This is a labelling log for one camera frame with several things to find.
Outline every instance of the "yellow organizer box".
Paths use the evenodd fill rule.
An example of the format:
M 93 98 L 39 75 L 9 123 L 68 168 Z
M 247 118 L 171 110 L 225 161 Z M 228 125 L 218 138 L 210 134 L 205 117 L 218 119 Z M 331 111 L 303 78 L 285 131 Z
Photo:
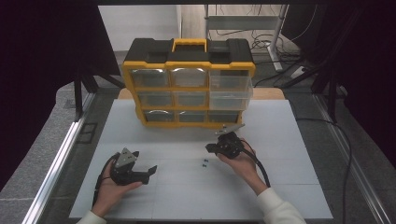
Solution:
M 242 123 L 256 66 L 246 39 L 137 38 L 122 70 L 143 125 L 217 129 Z

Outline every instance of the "left hand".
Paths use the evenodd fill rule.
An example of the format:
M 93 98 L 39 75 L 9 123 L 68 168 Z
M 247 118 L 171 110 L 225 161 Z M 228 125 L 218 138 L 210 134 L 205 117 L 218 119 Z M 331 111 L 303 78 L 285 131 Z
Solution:
M 114 160 L 108 164 L 103 173 L 104 180 L 99 188 L 96 203 L 92 208 L 92 212 L 99 217 L 104 217 L 108 211 L 110 211 L 111 207 L 120 201 L 126 192 L 142 186 L 142 182 L 134 182 L 129 185 L 119 186 L 111 178 L 107 178 L 110 177 L 110 169 L 113 162 Z

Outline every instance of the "white sleeve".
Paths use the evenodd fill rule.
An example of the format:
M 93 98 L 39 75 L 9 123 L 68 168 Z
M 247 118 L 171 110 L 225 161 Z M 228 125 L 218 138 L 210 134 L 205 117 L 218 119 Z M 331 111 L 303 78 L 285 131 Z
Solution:
M 88 211 L 77 224 L 106 224 L 106 221 L 93 212 Z
M 291 203 L 284 202 L 269 188 L 257 196 L 259 207 L 264 212 L 266 224 L 305 223 L 303 217 Z

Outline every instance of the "white table surface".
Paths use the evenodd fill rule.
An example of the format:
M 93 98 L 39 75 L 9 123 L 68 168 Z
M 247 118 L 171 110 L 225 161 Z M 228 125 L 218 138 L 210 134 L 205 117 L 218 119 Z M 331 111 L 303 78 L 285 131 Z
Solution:
M 304 218 L 332 218 L 289 101 L 252 100 L 243 121 L 246 126 L 236 133 L 256 150 L 277 194 Z M 127 193 L 107 217 L 262 220 L 254 192 L 207 153 L 205 145 L 217 142 L 214 131 L 145 127 L 135 115 L 133 100 L 115 100 L 70 217 L 83 217 L 91 209 L 96 178 L 105 162 L 127 147 L 140 151 L 134 171 L 158 165 L 157 173 L 148 185 Z

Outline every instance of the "hand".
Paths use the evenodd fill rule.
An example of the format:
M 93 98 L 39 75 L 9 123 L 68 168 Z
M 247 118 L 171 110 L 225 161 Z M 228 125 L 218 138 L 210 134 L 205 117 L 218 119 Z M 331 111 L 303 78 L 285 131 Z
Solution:
M 244 138 L 241 138 L 242 144 L 247 151 L 256 154 L 256 151 L 251 148 Z M 256 163 L 251 159 L 246 153 L 242 152 L 234 158 L 233 160 L 228 159 L 226 156 L 218 153 L 218 157 L 221 161 L 227 163 L 233 168 L 233 171 L 241 176 L 254 190 L 254 192 L 259 195 L 268 187 L 262 182 L 256 170 Z
M 99 194 L 96 203 L 92 208 L 92 212 L 99 217 L 104 217 L 108 211 L 110 211 L 111 207 L 120 201 L 126 192 L 142 186 L 142 182 L 134 182 L 126 186 L 119 186 L 111 178 L 107 178 L 110 177 L 110 169 L 113 162 L 114 160 L 109 162 L 104 171 L 104 180 L 102 181 L 102 184 L 99 188 Z

